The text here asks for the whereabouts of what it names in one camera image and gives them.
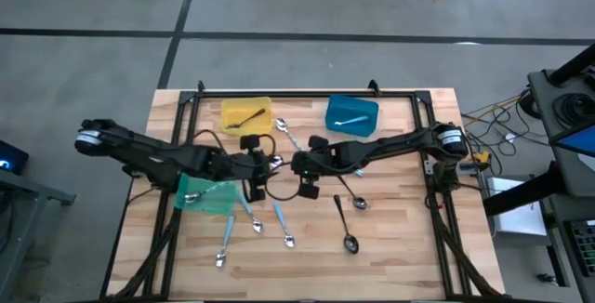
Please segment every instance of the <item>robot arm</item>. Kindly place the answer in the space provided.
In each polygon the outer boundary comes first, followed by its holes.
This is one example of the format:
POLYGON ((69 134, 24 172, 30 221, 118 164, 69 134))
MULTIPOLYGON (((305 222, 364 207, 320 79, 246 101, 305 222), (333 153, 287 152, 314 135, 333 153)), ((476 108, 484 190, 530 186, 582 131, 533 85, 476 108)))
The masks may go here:
POLYGON ((310 151, 294 154, 291 169, 301 177, 298 194, 312 199, 318 197, 318 188, 313 184, 319 177, 346 175, 376 160, 426 152, 441 163, 443 169, 455 174, 456 163, 469 154, 461 128, 441 123, 366 143, 342 141, 329 145, 328 140, 313 136, 309 145, 310 151))
POLYGON ((179 173, 214 181, 262 180, 269 175, 267 158, 258 147, 258 136, 242 139, 248 153, 227 154, 206 145, 176 146, 149 138, 112 120, 84 120, 74 147, 89 156, 110 156, 125 164, 127 173, 139 171, 160 188, 174 188, 179 173))

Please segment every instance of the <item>gray floor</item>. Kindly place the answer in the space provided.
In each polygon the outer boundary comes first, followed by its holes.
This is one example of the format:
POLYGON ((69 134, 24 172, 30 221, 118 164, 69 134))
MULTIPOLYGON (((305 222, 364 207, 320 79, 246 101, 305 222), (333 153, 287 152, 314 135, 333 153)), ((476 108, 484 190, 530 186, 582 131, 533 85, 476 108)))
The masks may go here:
MULTIPOLYGON (((185 30, 590 39, 590 1, 193 0, 185 30)), ((0 27, 170 31, 181 2, 0 0, 0 27)), ((78 154, 74 135, 83 119, 101 117, 142 131, 169 42, 0 36, 0 135, 31 154, 27 176, 78 194, 74 207, 49 209, 33 249, 50 262, 25 274, 39 282, 25 289, 38 287, 43 302, 99 293, 129 179, 114 160, 78 154)), ((209 88, 363 87, 374 78, 384 87, 454 87, 468 111, 519 93, 528 72, 556 68, 583 48, 182 40, 168 87, 194 88, 199 79, 209 88)), ((516 115, 511 125, 523 128, 516 115)), ((551 150, 515 145, 505 174, 547 168, 551 150)), ((574 288, 535 280, 551 272, 545 247, 497 244, 496 252, 509 294, 578 301, 574 288)))

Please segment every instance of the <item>blue container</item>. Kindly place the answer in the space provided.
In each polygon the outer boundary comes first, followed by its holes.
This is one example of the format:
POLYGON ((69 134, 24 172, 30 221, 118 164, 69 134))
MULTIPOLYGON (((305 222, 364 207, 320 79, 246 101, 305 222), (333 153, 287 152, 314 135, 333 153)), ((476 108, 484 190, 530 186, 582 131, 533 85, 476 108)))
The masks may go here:
POLYGON ((378 119, 378 103, 355 99, 343 95, 331 95, 326 108, 326 128, 344 132, 350 135, 368 137, 376 130, 378 119), (367 117, 366 120, 345 125, 336 125, 335 122, 345 122, 353 118, 367 117))

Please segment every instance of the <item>yellow container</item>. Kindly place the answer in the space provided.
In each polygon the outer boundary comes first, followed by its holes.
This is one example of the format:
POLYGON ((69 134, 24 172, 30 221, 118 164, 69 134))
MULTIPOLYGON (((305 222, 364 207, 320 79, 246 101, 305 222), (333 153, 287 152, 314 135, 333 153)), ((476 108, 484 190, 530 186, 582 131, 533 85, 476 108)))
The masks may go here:
POLYGON ((226 134, 235 136, 268 134, 271 132, 271 124, 271 98, 224 99, 221 101, 221 128, 226 134), (265 110, 264 113, 245 122, 241 127, 228 128, 229 125, 239 125, 261 109, 265 110))

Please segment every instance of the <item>wooden table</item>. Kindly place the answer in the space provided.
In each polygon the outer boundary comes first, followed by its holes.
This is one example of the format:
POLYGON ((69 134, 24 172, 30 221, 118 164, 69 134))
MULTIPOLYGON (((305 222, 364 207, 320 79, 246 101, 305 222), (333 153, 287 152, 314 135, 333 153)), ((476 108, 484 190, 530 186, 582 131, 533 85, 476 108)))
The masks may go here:
MULTIPOLYGON (((436 119, 461 125, 454 89, 429 90, 436 119)), ((178 90, 155 93, 147 135, 171 140, 178 97, 178 90)), ((376 101, 380 113, 377 131, 370 140, 414 130, 408 99, 376 101)), ((197 129, 213 129, 220 135, 227 152, 239 152, 238 138, 220 132, 220 102, 220 99, 201 99, 197 129)), ((287 121, 292 135, 304 147, 310 135, 326 137, 331 142, 354 139, 326 130, 326 104, 327 99, 274 99, 273 114, 287 121)), ((288 137, 276 129, 271 134, 277 141, 277 152, 285 160, 291 160, 295 148, 288 137)), ((199 142, 215 144, 208 135, 195 140, 199 142)), ((265 152, 271 149, 269 144, 263 144, 263 148, 265 152)), ((444 298, 430 211, 424 205, 426 187, 419 155, 411 153, 374 162, 364 171, 364 178, 351 175, 345 179, 356 194, 367 200, 367 210, 357 210, 351 205, 349 193, 336 178, 321 178, 318 200, 298 197, 281 203, 288 229, 296 237, 294 249, 284 246, 283 231, 270 197, 252 205, 256 217, 265 225, 261 234, 252 230, 247 213, 238 203, 223 269, 215 267, 215 254, 222 244, 227 219, 185 212, 170 299, 444 298), (350 232, 360 242, 358 255, 349 255, 344 250, 345 232, 333 202, 334 194, 341 196, 350 232)), ((461 180, 476 183, 472 178, 461 180)), ((146 180, 136 181, 130 197, 148 187, 146 180)), ((297 187, 298 177, 288 167, 269 184, 270 191, 280 197, 294 193, 297 187)), ((466 253, 487 281, 503 292, 480 194, 462 188, 453 196, 466 253)), ((147 256, 158 200, 159 192, 155 191, 138 198, 127 208, 108 294, 121 289, 147 256)), ((161 283, 164 259, 165 253, 157 267, 154 290, 158 290, 161 283)), ((456 262, 450 254, 449 264, 456 292, 460 293, 456 262)))

